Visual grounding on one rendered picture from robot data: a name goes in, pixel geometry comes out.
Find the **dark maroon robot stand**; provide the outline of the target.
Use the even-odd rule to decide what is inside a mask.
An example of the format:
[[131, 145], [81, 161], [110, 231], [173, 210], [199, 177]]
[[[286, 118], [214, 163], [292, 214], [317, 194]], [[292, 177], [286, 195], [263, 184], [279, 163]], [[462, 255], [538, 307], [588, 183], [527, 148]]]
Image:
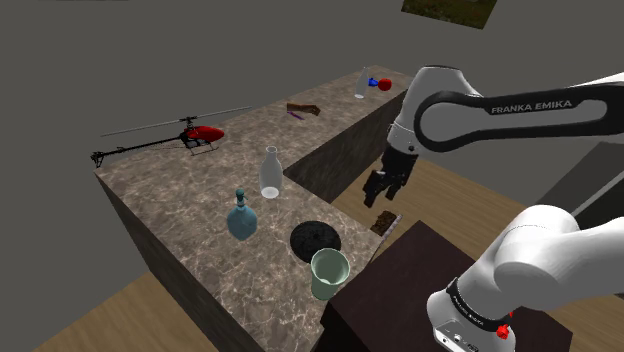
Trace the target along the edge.
[[328, 301], [311, 352], [447, 352], [434, 339], [427, 299], [473, 263], [415, 223]]

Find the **brown flat block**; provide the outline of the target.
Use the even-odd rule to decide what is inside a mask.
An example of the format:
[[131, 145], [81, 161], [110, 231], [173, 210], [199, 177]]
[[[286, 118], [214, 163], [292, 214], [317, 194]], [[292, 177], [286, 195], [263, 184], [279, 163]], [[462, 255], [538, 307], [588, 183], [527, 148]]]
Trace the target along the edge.
[[318, 116], [321, 112], [321, 109], [315, 104], [298, 104], [298, 103], [292, 103], [292, 102], [288, 102], [286, 104], [286, 109], [292, 112], [299, 111], [299, 112], [310, 113], [315, 116]]

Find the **black round disc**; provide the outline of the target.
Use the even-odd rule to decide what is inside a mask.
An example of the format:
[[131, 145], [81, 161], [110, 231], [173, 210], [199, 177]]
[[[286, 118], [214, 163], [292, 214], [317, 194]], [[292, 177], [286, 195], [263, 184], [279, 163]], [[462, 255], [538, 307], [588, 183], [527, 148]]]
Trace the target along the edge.
[[292, 230], [290, 247], [297, 258], [310, 263], [312, 257], [321, 249], [332, 248], [340, 251], [342, 242], [338, 232], [327, 223], [305, 221]]

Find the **brown flat board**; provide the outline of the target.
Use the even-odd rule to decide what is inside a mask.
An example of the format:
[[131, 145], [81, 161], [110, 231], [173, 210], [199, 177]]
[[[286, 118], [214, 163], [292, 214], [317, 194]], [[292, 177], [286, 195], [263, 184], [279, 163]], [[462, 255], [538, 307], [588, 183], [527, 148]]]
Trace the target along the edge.
[[402, 216], [396, 215], [388, 210], [384, 210], [378, 217], [375, 223], [370, 227], [370, 230], [381, 237], [387, 237], [401, 221]]

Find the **clear glass bottle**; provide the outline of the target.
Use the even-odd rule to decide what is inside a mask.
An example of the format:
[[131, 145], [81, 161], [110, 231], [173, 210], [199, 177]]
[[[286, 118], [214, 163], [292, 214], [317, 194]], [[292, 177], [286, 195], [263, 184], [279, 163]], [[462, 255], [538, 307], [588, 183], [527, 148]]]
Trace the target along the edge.
[[277, 158], [278, 149], [275, 146], [266, 147], [266, 155], [259, 171], [259, 185], [261, 195], [267, 199], [279, 196], [282, 187], [283, 169]]
[[357, 99], [363, 99], [365, 97], [368, 86], [369, 86], [369, 68], [364, 67], [356, 81], [354, 97]]

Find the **teal spray bottle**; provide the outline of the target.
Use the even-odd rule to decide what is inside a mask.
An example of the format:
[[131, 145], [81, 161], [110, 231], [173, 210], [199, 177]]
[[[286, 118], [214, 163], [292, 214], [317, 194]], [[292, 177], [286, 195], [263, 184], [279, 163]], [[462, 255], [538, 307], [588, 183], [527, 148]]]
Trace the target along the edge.
[[239, 241], [248, 239], [257, 231], [258, 218], [246, 201], [248, 200], [242, 188], [235, 192], [236, 206], [227, 216], [228, 231]]

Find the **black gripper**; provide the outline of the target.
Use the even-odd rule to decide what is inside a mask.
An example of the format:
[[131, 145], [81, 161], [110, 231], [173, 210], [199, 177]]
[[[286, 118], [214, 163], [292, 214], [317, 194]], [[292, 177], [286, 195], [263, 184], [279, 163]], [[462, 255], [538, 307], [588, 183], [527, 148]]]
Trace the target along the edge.
[[364, 205], [371, 208], [376, 197], [387, 187], [385, 197], [392, 201], [407, 184], [418, 157], [418, 154], [406, 154], [388, 145], [381, 159], [381, 171], [372, 170], [363, 186]]

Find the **pale green cup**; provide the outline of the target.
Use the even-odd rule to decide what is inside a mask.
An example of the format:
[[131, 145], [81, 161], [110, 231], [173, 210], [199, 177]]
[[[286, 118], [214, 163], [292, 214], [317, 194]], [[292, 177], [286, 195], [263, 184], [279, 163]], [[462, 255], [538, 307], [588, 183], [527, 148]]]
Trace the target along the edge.
[[318, 300], [329, 300], [350, 275], [350, 263], [339, 250], [323, 248], [310, 262], [311, 292]]

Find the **red toy helicopter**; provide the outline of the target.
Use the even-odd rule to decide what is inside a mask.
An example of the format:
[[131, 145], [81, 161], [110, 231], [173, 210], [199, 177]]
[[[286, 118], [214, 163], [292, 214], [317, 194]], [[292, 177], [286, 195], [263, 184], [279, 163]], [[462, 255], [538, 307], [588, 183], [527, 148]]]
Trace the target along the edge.
[[201, 115], [186, 116], [186, 117], [175, 119], [172, 121], [105, 133], [105, 134], [102, 134], [102, 137], [125, 134], [125, 133], [135, 132], [139, 130], [156, 128], [156, 127], [163, 127], [163, 126], [168, 126], [168, 125], [172, 125], [176, 123], [185, 124], [185, 127], [182, 130], [182, 132], [179, 133], [175, 137], [156, 140], [153, 142], [148, 142], [148, 143], [139, 144], [139, 145], [130, 146], [130, 147], [118, 146], [114, 150], [107, 151], [107, 152], [94, 151], [90, 154], [90, 159], [94, 162], [95, 166], [99, 168], [102, 165], [102, 162], [104, 161], [104, 159], [108, 156], [122, 154], [125, 152], [134, 151], [134, 150], [145, 149], [148, 147], [157, 146], [157, 145], [174, 142], [174, 141], [180, 141], [183, 147], [190, 151], [192, 156], [195, 156], [195, 153], [193, 152], [193, 150], [195, 148], [202, 147], [202, 146], [209, 146], [210, 147], [209, 152], [216, 151], [217, 147], [214, 147], [213, 143], [222, 139], [225, 136], [225, 132], [222, 129], [217, 128], [217, 127], [195, 125], [194, 121], [201, 119], [201, 118], [207, 118], [207, 117], [212, 117], [216, 115], [237, 112], [237, 111], [242, 111], [242, 110], [248, 110], [248, 109], [251, 109], [251, 106], [227, 109], [227, 110], [206, 113], [206, 114], [201, 114]]

